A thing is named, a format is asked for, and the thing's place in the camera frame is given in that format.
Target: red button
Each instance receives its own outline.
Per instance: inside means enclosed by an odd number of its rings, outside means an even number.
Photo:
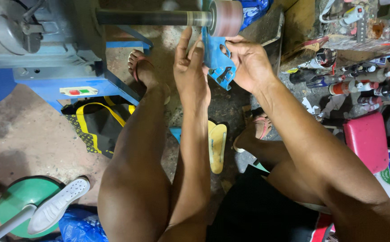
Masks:
[[[71,90],[71,91],[69,91],[69,94],[71,94],[71,95],[80,95],[80,92],[78,90]]]

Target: pink cushion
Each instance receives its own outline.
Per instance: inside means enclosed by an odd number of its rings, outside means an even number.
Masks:
[[[372,173],[388,167],[388,142],[381,113],[348,119],[343,124],[347,146],[355,152]]]

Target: person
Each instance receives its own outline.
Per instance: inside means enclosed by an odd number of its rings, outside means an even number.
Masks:
[[[147,92],[123,127],[102,178],[98,212],[109,241],[316,242],[325,240],[332,222],[340,242],[390,241],[390,198],[382,186],[281,83],[264,49],[241,36],[226,41],[237,68],[234,80],[253,93],[265,113],[235,146],[271,172],[249,165],[207,227],[210,90],[203,42],[186,54],[191,35],[188,27],[176,47],[174,78],[183,121],[172,183],[160,165],[169,89],[142,52],[130,55],[129,71]],[[283,141],[259,139],[270,123]]]

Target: black and yellow bag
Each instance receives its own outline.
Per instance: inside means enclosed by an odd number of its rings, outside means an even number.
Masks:
[[[62,114],[86,144],[87,152],[113,157],[117,138],[135,106],[120,96],[101,96],[65,105]]]

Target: blue plastic bag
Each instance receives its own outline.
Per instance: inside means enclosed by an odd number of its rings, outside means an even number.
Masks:
[[[241,30],[265,15],[274,0],[238,0],[243,5],[244,21]]]
[[[97,214],[68,208],[59,220],[62,236],[47,242],[108,242]]]

